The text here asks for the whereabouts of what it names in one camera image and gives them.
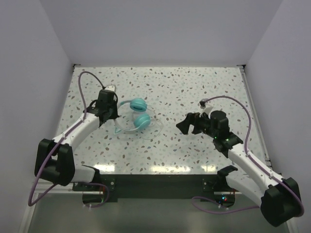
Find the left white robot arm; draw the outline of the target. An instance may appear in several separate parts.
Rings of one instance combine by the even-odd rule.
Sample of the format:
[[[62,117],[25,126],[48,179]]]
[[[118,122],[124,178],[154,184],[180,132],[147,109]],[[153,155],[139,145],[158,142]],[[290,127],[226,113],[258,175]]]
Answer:
[[[118,117],[116,87],[109,85],[100,90],[95,106],[88,106],[80,118],[62,134],[39,142],[35,176],[53,184],[66,186],[83,183],[89,190],[100,187],[99,170],[76,165],[74,151],[95,130],[108,120]]]

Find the teal white cat-ear headphones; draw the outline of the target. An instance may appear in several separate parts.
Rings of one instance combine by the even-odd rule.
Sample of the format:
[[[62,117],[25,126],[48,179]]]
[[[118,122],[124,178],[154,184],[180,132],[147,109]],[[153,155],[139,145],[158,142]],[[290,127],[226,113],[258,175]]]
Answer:
[[[121,132],[131,133],[135,131],[144,130],[149,127],[151,124],[151,117],[146,111],[148,110],[148,105],[145,100],[142,98],[134,98],[132,100],[121,101],[117,105],[117,109],[120,109],[123,105],[129,104],[130,109],[133,111],[133,125],[132,129],[123,128],[117,121],[114,119],[115,130],[114,134]]]

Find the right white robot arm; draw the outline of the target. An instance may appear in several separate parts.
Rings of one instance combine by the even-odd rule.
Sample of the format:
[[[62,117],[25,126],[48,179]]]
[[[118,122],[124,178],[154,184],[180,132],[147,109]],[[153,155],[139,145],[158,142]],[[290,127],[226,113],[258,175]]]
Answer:
[[[229,127],[229,120],[223,111],[210,114],[188,113],[176,127],[182,134],[206,134],[213,139],[216,150],[238,165],[250,181],[243,183],[232,174],[223,174],[216,179],[219,189],[236,189],[252,200],[264,218],[277,227],[293,217],[304,214],[298,183],[293,178],[283,178],[261,160],[254,157],[246,147],[246,142],[235,135]]]

